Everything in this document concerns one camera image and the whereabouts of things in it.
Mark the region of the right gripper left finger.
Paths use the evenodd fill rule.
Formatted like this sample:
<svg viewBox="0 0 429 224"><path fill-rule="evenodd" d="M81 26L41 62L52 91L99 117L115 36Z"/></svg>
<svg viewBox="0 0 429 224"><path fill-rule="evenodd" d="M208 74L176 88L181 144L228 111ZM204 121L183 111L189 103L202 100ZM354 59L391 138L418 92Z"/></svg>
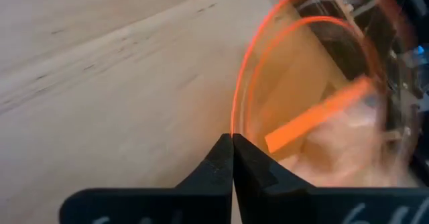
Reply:
<svg viewBox="0 0 429 224"><path fill-rule="evenodd" d="M222 134L202 162L172 188L88 188L69 196L59 222L230 223L233 143Z"/></svg>

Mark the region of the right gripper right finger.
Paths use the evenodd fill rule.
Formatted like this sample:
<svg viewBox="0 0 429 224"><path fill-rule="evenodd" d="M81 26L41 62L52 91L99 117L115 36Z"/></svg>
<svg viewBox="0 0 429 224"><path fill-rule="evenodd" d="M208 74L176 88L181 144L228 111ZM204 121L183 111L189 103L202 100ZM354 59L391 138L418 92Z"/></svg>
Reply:
<svg viewBox="0 0 429 224"><path fill-rule="evenodd" d="M427 188L315 187L240 134L233 179L243 223L428 224Z"/></svg>

